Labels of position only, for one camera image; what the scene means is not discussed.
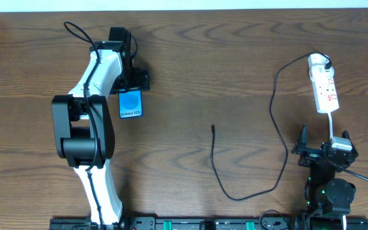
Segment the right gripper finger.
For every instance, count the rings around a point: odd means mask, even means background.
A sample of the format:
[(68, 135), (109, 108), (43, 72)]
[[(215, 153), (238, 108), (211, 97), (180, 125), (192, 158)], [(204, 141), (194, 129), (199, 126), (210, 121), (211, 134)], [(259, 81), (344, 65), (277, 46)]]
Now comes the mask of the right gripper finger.
[(300, 135), (295, 143), (296, 150), (302, 150), (307, 147), (307, 124), (302, 125)]
[(345, 150), (353, 150), (355, 148), (347, 130), (343, 131), (342, 138), (343, 138), (342, 145)]

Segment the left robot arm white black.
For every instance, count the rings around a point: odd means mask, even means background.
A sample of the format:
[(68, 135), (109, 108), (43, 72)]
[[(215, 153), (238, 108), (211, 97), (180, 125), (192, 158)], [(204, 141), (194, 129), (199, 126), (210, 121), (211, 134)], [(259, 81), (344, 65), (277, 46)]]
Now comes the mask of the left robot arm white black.
[(76, 36), (90, 44), (89, 64), (77, 85), (52, 99), (57, 154), (79, 176), (91, 215), (87, 218), (53, 218), (50, 229), (130, 229), (123, 216), (111, 172), (115, 132), (108, 106), (110, 95), (119, 97), (121, 119), (142, 116), (142, 92), (150, 90), (146, 70), (134, 67), (137, 40), (123, 27), (112, 27), (107, 40), (93, 41), (81, 30)]

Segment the blue Galaxy smartphone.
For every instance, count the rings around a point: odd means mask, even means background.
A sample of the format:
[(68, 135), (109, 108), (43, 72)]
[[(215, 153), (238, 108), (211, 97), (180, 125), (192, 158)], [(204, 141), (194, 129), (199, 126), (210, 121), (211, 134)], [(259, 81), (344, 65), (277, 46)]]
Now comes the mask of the blue Galaxy smartphone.
[(140, 91), (119, 94), (119, 116), (121, 119), (142, 116), (142, 93)]

